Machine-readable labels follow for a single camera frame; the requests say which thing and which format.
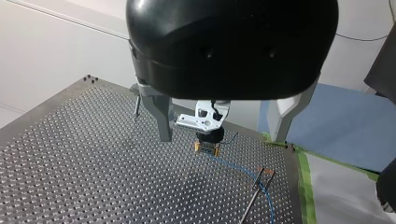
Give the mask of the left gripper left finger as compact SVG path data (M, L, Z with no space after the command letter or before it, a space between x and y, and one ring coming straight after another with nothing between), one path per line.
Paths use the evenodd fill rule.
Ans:
M139 102L156 119L158 134L162 142L172 141L171 120L173 116L172 100L169 96L153 89L150 85L135 83L130 91L137 93Z

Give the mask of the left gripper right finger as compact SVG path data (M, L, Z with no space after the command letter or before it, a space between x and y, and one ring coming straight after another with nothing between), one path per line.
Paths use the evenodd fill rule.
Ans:
M309 105L317 84L316 79L305 91L289 98L272 100L269 103L267 123L273 142L286 140L293 119Z

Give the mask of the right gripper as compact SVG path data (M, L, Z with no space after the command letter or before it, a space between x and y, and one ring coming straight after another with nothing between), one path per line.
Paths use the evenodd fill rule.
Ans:
M214 145L214 156L219 156L219 147L220 143L224 137L224 129L220 127L219 129L213 130L210 133L197 133L196 134L198 140L200 142L207 142ZM199 153L201 150L200 142L194 143L194 151L195 153Z

